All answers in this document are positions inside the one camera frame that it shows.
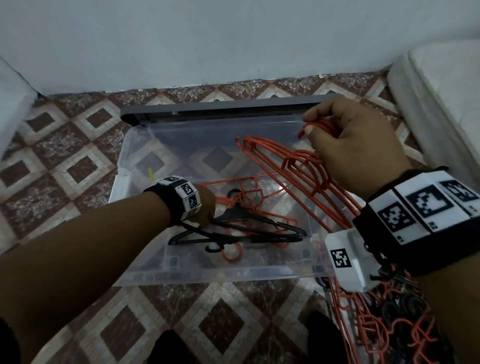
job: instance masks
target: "person's left hand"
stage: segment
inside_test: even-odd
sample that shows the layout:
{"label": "person's left hand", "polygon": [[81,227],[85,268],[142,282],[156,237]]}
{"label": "person's left hand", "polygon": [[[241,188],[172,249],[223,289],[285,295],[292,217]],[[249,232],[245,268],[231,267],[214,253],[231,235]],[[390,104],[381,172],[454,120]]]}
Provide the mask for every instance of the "person's left hand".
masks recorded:
{"label": "person's left hand", "polygon": [[202,207],[195,215],[191,216],[188,220],[191,222],[198,222],[200,226],[205,227],[210,225],[210,221],[215,216],[215,202],[216,197],[212,191],[205,186],[195,184],[195,188],[200,195],[200,201]]}

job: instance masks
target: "person's right arm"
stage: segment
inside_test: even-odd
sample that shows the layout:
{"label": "person's right arm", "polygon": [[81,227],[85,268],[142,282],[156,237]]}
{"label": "person's right arm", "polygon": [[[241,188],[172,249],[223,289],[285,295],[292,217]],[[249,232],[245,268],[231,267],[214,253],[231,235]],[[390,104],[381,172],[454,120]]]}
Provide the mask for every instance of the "person's right arm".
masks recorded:
{"label": "person's right arm", "polygon": [[[303,115],[306,122],[331,117],[342,133],[333,138],[307,126],[305,133],[340,185],[367,201],[389,182],[411,169],[395,132],[378,111],[337,96]],[[428,299],[462,363],[480,358],[480,254],[418,277]]]}

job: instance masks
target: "floor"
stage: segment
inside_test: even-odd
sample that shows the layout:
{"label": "floor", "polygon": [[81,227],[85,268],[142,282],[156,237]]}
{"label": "floor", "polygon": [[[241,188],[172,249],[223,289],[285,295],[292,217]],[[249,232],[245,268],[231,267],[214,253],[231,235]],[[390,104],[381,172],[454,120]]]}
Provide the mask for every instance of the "floor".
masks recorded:
{"label": "floor", "polygon": [[[41,98],[0,162],[0,254],[107,203],[129,129],[119,118],[124,106],[329,92],[382,112],[412,164],[424,167],[382,72]],[[113,287],[34,363],[141,363],[168,328],[200,363],[296,363],[313,309],[331,315],[313,279]]]}

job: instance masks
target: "wristband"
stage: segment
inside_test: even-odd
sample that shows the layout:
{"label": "wristband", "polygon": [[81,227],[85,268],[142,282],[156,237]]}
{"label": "wristband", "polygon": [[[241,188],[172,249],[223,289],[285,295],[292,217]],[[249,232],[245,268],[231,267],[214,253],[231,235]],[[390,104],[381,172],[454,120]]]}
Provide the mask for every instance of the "wristband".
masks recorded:
{"label": "wristband", "polygon": [[422,276],[479,250],[480,195],[444,170],[408,171],[353,220],[377,260]]}
{"label": "wristband", "polygon": [[170,211],[169,227],[188,219],[202,207],[200,194],[193,183],[180,176],[156,180],[144,192],[155,193],[167,205]]}

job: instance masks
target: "clear plastic bin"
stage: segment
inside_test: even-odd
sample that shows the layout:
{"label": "clear plastic bin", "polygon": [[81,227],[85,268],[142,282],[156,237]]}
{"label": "clear plastic bin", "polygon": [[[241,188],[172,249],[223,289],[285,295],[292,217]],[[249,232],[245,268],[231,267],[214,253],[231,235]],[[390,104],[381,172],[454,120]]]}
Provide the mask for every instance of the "clear plastic bin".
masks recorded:
{"label": "clear plastic bin", "polygon": [[[148,169],[158,179],[171,174],[194,183],[262,175],[257,166],[235,143],[237,136],[261,136],[293,149],[310,149],[297,134],[303,123],[299,116],[262,117],[215,121],[151,124],[131,128],[125,135],[110,202],[140,193],[151,184]],[[260,178],[264,194],[279,190],[269,177]],[[239,182],[210,185],[217,196],[226,196]],[[304,195],[292,190],[319,216]],[[225,207],[217,205],[217,214]],[[205,244],[168,245],[183,228],[167,229],[153,239],[116,285],[182,284],[212,281],[286,279],[334,274],[325,254],[326,232],[285,191],[265,199],[262,210],[296,218],[308,233],[299,243],[286,248],[272,244],[243,244],[243,256],[227,262],[220,253],[205,251]]]}

